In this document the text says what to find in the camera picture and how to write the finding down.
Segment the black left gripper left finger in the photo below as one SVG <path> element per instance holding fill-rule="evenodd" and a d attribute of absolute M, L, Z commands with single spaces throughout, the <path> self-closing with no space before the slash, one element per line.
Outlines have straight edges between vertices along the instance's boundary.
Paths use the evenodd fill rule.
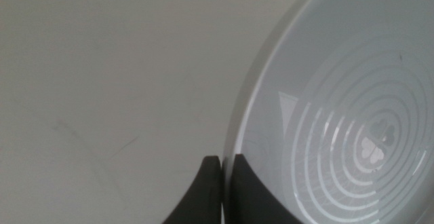
<path fill-rule="evenodd" d="M 163 224 L 221 224 L 222 173 L 218 156 L 205 156 L 190 187 Z"/>

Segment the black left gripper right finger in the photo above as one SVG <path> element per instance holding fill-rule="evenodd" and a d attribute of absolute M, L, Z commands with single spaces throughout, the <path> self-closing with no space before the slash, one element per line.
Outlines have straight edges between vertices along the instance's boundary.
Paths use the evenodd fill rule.
<path fill-rule="evenodd" d="M 227 193 L 226 223 L 301 224 L 267 189 L 242 154 L 235 156 Z"/>

